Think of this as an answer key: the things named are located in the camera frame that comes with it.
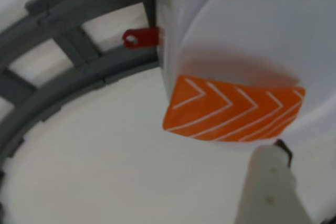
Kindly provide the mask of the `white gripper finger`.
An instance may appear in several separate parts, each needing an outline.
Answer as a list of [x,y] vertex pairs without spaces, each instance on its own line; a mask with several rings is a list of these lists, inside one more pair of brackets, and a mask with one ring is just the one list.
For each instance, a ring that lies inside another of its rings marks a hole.
[[312,223],[296,192],[291,160],[285,144],[253,151],[235,223]]

